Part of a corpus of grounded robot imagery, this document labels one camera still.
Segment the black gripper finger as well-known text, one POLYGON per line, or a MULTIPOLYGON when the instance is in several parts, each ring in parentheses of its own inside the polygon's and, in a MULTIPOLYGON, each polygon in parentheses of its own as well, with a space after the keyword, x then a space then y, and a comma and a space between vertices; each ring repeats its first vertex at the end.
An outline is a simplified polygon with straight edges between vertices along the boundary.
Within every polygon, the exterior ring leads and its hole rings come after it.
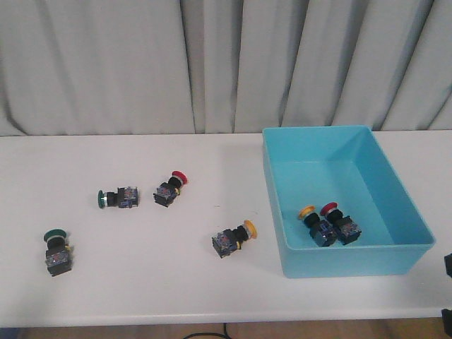
POLYGON ((452 310, 451 309, 442 309, 441 310, 441 319, 444 327, 444 333, 452 338, 452 310))
POLYGON ((444 265, 447 276, 452 277, 452 254, 444 256, 444 265))

